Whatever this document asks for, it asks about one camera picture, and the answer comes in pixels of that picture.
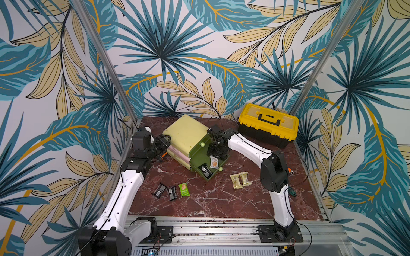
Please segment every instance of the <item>wallpaper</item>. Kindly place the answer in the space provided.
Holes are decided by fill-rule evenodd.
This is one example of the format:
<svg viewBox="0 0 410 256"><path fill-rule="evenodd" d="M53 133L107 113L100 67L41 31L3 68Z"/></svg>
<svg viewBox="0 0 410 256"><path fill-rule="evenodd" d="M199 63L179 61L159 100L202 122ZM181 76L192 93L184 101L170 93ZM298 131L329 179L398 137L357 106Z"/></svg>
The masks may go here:
<svg viewBox="0 0 410 256"><path fill-rule="evenodd" d="M0 10L0 255L74 255L130 117L68 0L0 0ZM112 3L89 10L109 48Z"/></svg>
<svg viewBox="0 0 410 256"><path fill-rule="evenodd" d="M350 2L122 0L101 39L117 38L107 52L139 117L231 118L247 102L284 111ZM365 7L350 34L377 4Z"/></svg>
<svg viewBox="0 0 410 256"><path fill-rule="evenodd" d="M296 140L357 254L406 256L410 1L376 4L364 30L346 32L351 40L339 43L317 78L298 111Z"/></svg>

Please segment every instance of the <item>green snack packet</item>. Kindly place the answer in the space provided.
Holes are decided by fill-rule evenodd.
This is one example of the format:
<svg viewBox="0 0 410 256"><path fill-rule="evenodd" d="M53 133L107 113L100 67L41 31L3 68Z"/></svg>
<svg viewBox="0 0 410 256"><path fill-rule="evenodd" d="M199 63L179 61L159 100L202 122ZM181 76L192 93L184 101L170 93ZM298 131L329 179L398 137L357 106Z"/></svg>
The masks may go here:
<svg viewBox="0 0 410 256"><path fill-rule="evenodd" d="M189 191L188 191L188 184L187 183L182 183L182 184L179 184L179 187L180 187L180 191L181 191L181 197L190 197L191 195L189 194Z"/></svg>

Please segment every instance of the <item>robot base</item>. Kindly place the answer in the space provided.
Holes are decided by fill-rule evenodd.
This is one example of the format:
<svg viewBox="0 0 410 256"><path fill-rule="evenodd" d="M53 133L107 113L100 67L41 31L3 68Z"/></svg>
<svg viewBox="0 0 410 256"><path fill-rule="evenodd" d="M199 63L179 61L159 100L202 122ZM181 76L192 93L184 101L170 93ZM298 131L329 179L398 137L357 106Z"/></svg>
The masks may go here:
<svg viewBox="0 0 410 256"><path fill-rule="evenodd" d="M297 225L294 225L289 232L284 231L278 225L258 226L257 229L260 242L303 242L301 230Z"/></svg>

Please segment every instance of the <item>toolbox handle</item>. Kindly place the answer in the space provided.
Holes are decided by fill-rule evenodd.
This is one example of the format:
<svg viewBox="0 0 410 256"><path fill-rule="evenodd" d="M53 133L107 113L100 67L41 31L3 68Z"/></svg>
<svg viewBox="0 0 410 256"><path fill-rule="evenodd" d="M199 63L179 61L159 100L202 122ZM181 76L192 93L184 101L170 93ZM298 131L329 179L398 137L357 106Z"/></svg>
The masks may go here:
<svg viewBox="0 0 410 256"><path fill-rule="evenodd" d="M261 120L261 121L263 121L263 122L269 123L269 124L271 124L271 125L276 125L276 126L279 126L279 125L280 125L280 119L278 119L276 122L271 122L271 121L262 119L262 114L259 114L259 116L257 117L257 119L258 119L258 120Z"/></svg>

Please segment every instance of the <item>marble table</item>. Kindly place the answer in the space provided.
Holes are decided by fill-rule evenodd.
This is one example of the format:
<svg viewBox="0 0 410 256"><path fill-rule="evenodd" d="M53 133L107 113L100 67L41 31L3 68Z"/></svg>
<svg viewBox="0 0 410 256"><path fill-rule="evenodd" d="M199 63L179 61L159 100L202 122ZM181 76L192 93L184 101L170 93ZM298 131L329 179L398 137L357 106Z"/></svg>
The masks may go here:
<svg viewBox="0 0 410 256"><path fill-rule="evenodd" d="M161 134L177 118L142 118L141 126L149 126L154 136ZM218 119L199 118L201 123L209 127L217 124ZM222 119L223 127L237 130L235 120ZM277 147L251 139L253 142L272 151L279 151ZM293 143L283 151L296 153ZM231 157L223 166L223 171L216 174L206 182L195 172L190 172L171 157L166 157L163 163L154 162L144 183L138 190L132 203L130 215L150 216L179 216L179 217L227 217L272 219L274 212L269 193L259 182L260 169L249 159L231 150ZM289 183L298 184L306 177L300 159L292 154L285 154L288 167L295 174L289 177ZM249 181L252 185L242 189L234 189L230 174L248 171ZM182 197L169 201L164 192L160 199L151 193L159 183L174 186L188 183L190 197ZM322 220L322 216L308 181L294 188L297 197L290 197L292 212L297 220Z"/></svg>

